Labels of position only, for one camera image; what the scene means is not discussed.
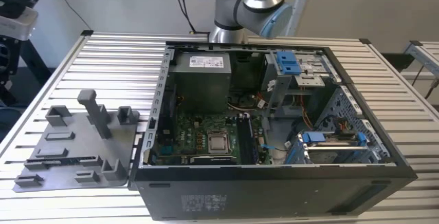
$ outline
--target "power supply label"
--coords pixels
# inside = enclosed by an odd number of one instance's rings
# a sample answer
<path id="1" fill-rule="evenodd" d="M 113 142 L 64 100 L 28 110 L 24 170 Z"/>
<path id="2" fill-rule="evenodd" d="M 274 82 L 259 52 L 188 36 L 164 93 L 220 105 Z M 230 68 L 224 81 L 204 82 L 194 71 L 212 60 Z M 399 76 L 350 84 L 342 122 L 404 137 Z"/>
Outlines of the power supply label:
<path id="1" fill-rule="evenodd" d="M 190 67 L 224 68 L 223 57 L 192 56 Z"/>

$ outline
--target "blue latch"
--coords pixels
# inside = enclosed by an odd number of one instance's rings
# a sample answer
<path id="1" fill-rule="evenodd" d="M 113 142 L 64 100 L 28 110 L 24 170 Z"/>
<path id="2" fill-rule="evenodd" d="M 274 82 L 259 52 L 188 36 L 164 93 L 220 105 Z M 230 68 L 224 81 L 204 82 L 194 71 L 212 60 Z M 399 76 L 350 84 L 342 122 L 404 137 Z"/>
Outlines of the blue latch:
<path id="1" fill-rule="evenodd" d="M 319 142 L 327 141 L 323 133 L 319 133 L 319 132 L 306 132 L 302 135 L 302 138 L 303 138 L 304 143 L 319 143 Z"/>
<path id="2" fill-rule="evenodd" d="M 366 144 L 368 142 L 368 138 L 364 135 L 364 133 L 358 133 L 356 137 L 358 137 L 358 146 L 366 146 Z"/>
<path id="3" fill-rule="evenodd" d="M 302 68 L 299 66 L 295 54 L 291 51 L 278 51 L 276 56 L 282 74 L 300 75 Z"/>

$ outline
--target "gray 3d printed holder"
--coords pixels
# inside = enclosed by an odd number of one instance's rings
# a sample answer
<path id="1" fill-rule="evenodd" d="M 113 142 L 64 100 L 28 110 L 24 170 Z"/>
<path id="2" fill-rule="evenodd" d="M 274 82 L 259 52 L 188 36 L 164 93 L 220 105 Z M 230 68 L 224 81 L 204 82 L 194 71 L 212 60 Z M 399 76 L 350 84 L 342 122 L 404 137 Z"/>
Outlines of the gray 3d printed holder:
<path id="1" fill-rule="evenodd" d="M 71 114 L 65 106 L 49 108 L 48 126 L 15 179 L 15 192 L 127 183 L 139 112 L 127 106 L 107 112 L 92 89 L 81 90 L 77 102 L 87 113 Z"/>

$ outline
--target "green circuit board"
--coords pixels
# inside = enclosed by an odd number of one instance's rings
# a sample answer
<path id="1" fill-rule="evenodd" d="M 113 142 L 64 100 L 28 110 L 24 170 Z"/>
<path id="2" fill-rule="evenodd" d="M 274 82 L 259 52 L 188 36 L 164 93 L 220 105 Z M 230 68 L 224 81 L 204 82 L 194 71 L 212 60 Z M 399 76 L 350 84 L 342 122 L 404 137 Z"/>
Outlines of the green circuit board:
<path id="1" fill-rule="evenodd" d="M 264 138 L 260 117 L 252 118 L 254 138 Z M 210 133 L 224 133 L 228 139 L 228 152 L 226 154 L 210 154 Z M 176 117 L 175 144 L 172 151 L 160 153 L 158 165 L 186 164 L 186 159 L 192 156 L 232 156 L 240 164 L 239 139 L 236 129 L 236 116 L 227 115 L 190 115 L 179 114 Z"/>

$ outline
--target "slotted aluminum table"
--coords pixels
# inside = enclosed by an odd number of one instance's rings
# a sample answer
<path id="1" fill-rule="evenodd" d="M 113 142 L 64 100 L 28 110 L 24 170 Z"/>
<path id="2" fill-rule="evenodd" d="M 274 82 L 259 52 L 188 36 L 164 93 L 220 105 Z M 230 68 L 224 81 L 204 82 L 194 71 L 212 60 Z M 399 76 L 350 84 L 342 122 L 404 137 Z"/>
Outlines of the slotted aluminum table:
<path id="1" fill-rule="evenodd" d="M 138 192 L 128 191 L 126 187 L 15 193 L 11 190 L 13 179 L 47 126 L 47 109 L 63 104 L 72 112 L 84 111 L 76 102 L 83 88 L 96 89 L 97 103 L 104 104 L 108 110 L 128 105 L 140 111 L 140 137 L 148 120 L 164 42 L 204 40 L 202 35 L 108 33 L 93 33 L 79 38 L 0 144 L 0 220 L 12 223 L 154 222 Z M 267 41 L 251 37 L 250 43 L 331 47 L 419 176 L 415 182 L 360 216 L 339 220 L 326 218 L 318 222 L 439 223 L 439 114 L 374 46 L 359 40 L 314 38 Z M 311 220 L 283 218 L 207 222 L 304 223 Z"/>
<path id="2" fill-rule="evenodd" d="M 439 78 L 439 42 L 411 41 L 404 53 L 411 54 Z"/>

